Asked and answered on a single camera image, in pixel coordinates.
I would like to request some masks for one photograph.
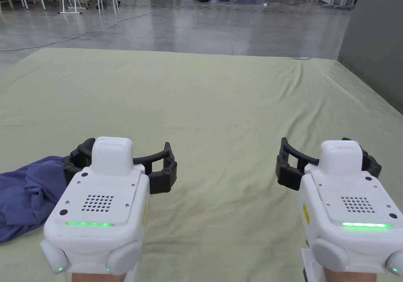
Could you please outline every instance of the gray concrete floor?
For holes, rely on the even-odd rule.
[[[46,2],[46,11],[40,4],[25,10],[17,2],[11,11],[3,3],[0,49],[65,41],[89,31],[49,47],[336,59],[351,15],[309,0],[291,6],[301,0],[267,0],[267,7],[128,0],[117,15],[111,6],[100,15],[95,2],[81,15],[59,15],[53,1]],[[0,51],[0,71],[36,50]]]

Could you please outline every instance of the small blue object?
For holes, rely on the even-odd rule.
[[[63,157],[0,174],[0,243],[40,227],[66,186]]]

